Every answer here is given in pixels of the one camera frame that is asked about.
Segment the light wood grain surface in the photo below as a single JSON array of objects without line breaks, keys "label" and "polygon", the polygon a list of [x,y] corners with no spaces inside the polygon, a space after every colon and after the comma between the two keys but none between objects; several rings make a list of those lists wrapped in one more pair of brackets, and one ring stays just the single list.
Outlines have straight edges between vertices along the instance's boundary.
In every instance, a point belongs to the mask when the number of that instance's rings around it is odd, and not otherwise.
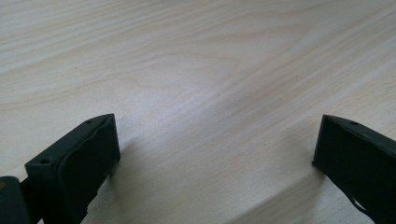
[{"label": "light wood grain surface", "polygon": [[310,162],[323,114],[396,139],[394,1],[0,4],[0,175],[115,113],[84,224],[372,223]]}]

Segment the table surface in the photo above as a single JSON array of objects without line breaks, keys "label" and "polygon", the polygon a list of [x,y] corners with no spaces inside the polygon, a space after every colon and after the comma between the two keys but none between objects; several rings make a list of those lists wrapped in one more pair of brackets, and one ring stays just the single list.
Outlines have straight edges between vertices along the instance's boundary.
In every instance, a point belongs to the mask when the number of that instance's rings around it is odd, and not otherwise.
[{"label": "table surface", "polygon": [[394,1],[0,4],[1,175],[116,116],[82,223],[372,223],[310,162],[323,114],[396,139]]}]

